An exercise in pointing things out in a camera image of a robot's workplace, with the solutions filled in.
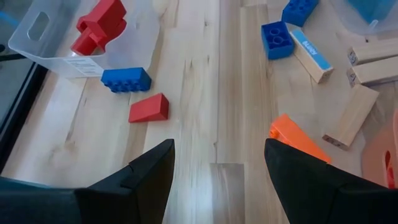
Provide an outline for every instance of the wooden block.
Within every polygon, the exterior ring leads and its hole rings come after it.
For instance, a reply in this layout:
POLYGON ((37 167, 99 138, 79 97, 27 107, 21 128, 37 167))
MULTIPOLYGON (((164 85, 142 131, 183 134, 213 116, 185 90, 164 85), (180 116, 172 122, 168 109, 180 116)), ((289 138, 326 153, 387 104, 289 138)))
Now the wooden block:
POLYGON ((350 100, 338 124, 322 138, 341 149, 347 150, 378 96, 379 92, 377 91, 362 85, 355 85, 351 90, 350 100))
POLYGON ((291 31, 290 35, 296 44, 294 55, 316 83, 328 80, 330 74, 333 72, 333 67, 328 63, 326 58, 307 39, 300 29, 291 31))
POLYGON ((349 84, 378 85, 398 80, 398 57, 354 66, 347 71, 349 84))
POLYGON ((349 62, 352 65, 375 62, 398 56, 398 39, 381 40, 348 50, 349 62))

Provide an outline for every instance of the red lego brick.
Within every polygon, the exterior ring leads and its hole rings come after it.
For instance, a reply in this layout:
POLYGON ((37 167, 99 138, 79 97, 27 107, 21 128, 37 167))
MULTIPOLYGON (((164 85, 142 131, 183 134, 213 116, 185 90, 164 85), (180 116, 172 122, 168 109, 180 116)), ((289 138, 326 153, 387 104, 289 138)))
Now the red lego brick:
POLYGON ((101 0, 87 15, 79 18, 76 28, 81 35, 71 49, 80 55, 91 55, 99 47, 118 37, 126 28, 126 10, 120 0, 101 0))
POLYGON ((162 93, 134 103, 130 107, 130 123, 162 121, 168 118, 169 101, 162 93))
POLYGON ((97 43, 90 38, 90 34, 91 31, 86 29, 70 48, 79 55, 91 55, 97 48, 97 43))
POLYGON ((81 33, 90 28, 97 37, 109 37, 126 13, 121 0, 100 0, 89 14, 79 18, 76 28, 81 33))
POLYGON ((126 26, 127 26, 127 22, 123 20, 116 27, 116 29, 114 30, 114 33, 112 33, 109 37, 98 37, 94 33, 91 33, 90 38, 93 39, 94 42, 96 42, 97 46, 102 51, 105 52, 105 45, 108 44, 111 40, 117 38, 120 34, 122 34, 122 32, 124 31, 124 28, 126 28, 126 26))

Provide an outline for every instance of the clear plastic container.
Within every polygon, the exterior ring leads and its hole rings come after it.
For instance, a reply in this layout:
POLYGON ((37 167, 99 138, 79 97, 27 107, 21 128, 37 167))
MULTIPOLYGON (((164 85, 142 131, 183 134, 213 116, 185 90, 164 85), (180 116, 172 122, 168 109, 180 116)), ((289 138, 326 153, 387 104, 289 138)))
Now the clear plastic container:
POLYGON ((368 35, 398 29, 397 0, 330 0, 343 25, 368 35))
POLYGON ((100 77, 103 69, 148 69, 159 35, 159 18, 148 0, 122 0, 127 14, 123 33, 106 52, 82 57, 70 47, 80 35, 78 19, 98 0, 35 0, 9 40, 16 52, 67 78, 100 77))
POLYGON ((363 178, 381 186, 398 187, 398 110, 365 146, 362 172, 363 178))

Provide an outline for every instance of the white label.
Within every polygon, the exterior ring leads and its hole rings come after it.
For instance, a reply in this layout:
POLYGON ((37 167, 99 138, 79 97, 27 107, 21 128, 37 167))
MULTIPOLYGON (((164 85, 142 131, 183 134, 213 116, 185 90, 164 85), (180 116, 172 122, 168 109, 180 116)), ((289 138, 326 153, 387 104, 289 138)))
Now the white label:
POLYGON ((351 62, 352 65, 356 65, 356 62, 358 61, 358 58, 356 57, 355 52, 351 51, 348 54, 349 62, 351 62))
POLYGON ((307 48, 307 50, 308 50, 312 55, 318 54, 317 50, 315 50, 315 49, 311 46, 311 44, 308 43, 308 41, 304 41, 302 44, 307 48))
POLYGON ((348 80, 349 80, 349 84, 351 85, 351 87, 355 86, 355 79, 356 79, 355 73, 348 75, 348 80))
POLYGON ((100 77, 104 70, 88 57, 66 58, 64 61, 79 70, 85 77, 100 77))

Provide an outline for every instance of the blue lego brick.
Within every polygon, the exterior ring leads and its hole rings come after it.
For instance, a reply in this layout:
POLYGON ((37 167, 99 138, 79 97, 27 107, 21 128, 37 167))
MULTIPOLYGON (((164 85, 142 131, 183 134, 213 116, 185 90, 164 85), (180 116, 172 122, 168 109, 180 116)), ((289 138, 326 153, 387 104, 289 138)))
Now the blue lego brick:
POLYGON ((269 60, 288 57, 293 53, 294 43, 284 22, 262 25, 261 36, 269 60))
POLYGON ((282 21, 303 27, 319 0, 291 0, 282 11, 282 21))
POLYGON ((396 0, 347 0, 367 22, 382 21, 397 2, 396 0))
POLYGON ((143 68, 105 70, 101 82, 113 93, 147 91, 152 80, 143 68))

